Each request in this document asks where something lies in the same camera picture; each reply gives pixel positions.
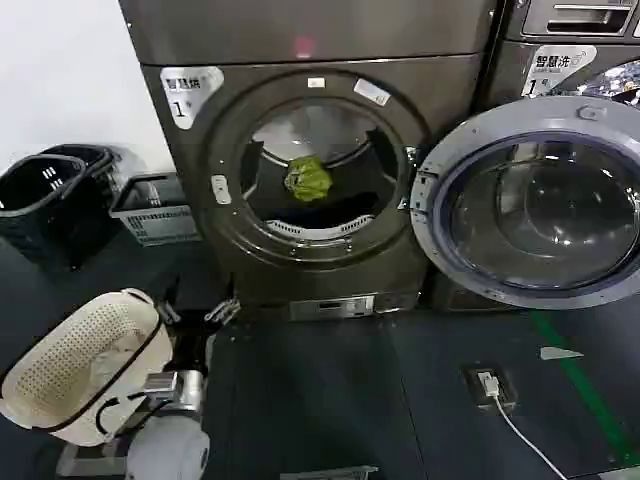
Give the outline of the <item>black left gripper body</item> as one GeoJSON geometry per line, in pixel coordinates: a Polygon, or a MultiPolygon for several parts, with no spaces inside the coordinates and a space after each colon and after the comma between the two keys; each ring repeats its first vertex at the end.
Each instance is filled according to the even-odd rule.
{"type": "Polygon", "coordinates": [[[208,373],[207,344],[216,334],[216,327],[207,322],[177,323],[173,327],[175,343],[171,359],[172,371],[195,370],[208,373]]]}

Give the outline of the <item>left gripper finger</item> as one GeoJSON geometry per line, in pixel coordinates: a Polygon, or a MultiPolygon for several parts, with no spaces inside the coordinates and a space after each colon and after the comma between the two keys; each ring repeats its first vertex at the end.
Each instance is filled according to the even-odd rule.
{"type": "Polygon", "coordinates": [[[225,299],[204,316],[204,322],[208,324],[227,324],[239,311],[240,302],[236,298],[225,299]]]}
{"type": "Polygon", "coordinates": [[[175,302],[179,291],[179,279],[173,282],[165,289],[164,293],[156,301],[155,308],[160,319],[167,325],[174,325],[181,321],[181,316],[175,310],[175,302]]]}

